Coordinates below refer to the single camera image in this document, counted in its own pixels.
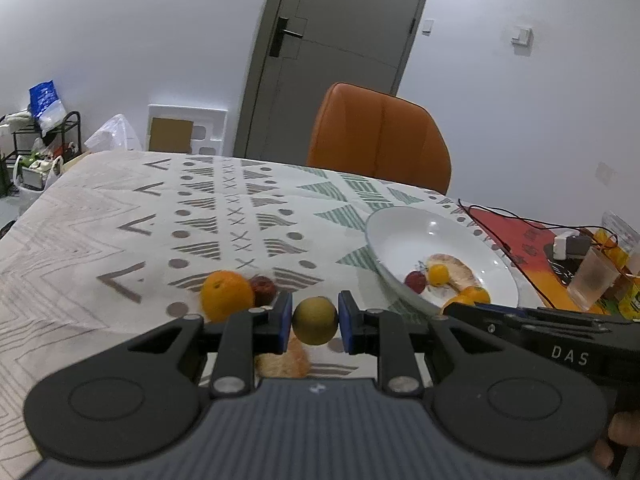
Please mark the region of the person's right hand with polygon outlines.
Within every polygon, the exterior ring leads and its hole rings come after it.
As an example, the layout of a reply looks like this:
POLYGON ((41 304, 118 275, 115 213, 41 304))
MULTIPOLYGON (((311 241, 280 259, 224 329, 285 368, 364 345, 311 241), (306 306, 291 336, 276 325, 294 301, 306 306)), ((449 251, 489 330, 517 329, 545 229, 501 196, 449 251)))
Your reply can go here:
MULTIPOLYGON (((617 413, 608 425, 608 440, 623 446, 638 448, 640 445, 640 414, 617 413)), ((614 452, 612 448, 600 439, 592 450, 592 458, 601 468, 606 469, 612 465, 614 452)))

